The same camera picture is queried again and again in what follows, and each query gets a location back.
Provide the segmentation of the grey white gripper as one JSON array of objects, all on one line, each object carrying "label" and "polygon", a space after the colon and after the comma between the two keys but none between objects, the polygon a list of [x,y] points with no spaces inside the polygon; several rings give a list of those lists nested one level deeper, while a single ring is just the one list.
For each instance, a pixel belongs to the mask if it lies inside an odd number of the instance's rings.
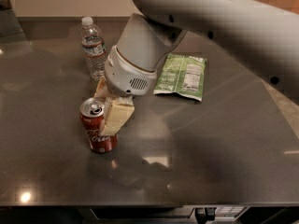
[{"label": "grey white gripper", "polygon": [[132,14],[118,43],[111,48],[105,64],[105,77],[98,81],[95,98],[104,102],[101,134],[115,135],[135,111],[133,97],[149,92],[166,56],[185,36],[184,30],[165,26]]}]

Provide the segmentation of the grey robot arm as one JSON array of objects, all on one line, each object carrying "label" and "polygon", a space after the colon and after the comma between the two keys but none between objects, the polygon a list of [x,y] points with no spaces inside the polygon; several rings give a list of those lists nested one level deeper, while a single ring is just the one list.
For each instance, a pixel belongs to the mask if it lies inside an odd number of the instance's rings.
[{"label": "grey robot arm", "polygon": [[299,99],[299,15],[256,0],[133,0],[96,96],[142,96],[187,32],[210,38],[286,97]]}]

